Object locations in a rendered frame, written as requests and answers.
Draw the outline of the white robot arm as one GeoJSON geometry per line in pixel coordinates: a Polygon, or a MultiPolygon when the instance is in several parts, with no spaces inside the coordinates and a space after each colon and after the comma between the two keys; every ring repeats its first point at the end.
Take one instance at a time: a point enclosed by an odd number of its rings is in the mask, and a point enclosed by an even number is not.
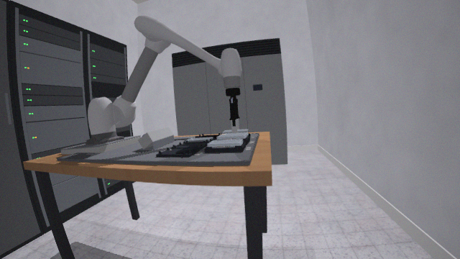
{"type": "Polygon", "coordinates": [[[91,139],[86,141],[86,145],[100,145],[124,139],[117,136],[116,128],[128,126],[135,120],[137,107],[135,99],[142,84],[158,53],[160,54],[171,43],[215,67],[219,74],[223,74],[224,88],[241,87],[242,65],[236,49],[223,50],[221,59],[218,59],[155,18],[138,16],[134,20],[134,26],[146,37],[145,48],[121,96],[113,103],[106,97],[91,100],[88,106],[91,139]]]}

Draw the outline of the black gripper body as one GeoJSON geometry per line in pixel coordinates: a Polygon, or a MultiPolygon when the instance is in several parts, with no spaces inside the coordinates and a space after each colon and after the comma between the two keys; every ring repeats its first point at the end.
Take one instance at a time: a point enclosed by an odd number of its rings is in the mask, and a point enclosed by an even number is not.
{"type": "Polygon", "coordinates": [[[236,96],[240,95],[240,88],[227,88],[226,89],[226,95],[230,96],[230,99],[234,98],[235,99],[235,105],[236,105],[236,96]]]}

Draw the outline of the white button panel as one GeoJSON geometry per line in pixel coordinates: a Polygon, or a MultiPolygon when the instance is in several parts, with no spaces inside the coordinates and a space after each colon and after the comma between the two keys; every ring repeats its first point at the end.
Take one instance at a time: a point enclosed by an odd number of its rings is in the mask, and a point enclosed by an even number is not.
{"type": "Polygon", "coordinates": [[[175,140],[188,140],[189,138],[174,139],[174,134],[170,128],[158,129],[155,131],[147,132],[138,139],[142,149],[139,150],[155,150],[164,145],[170,144],[175,140]]]}

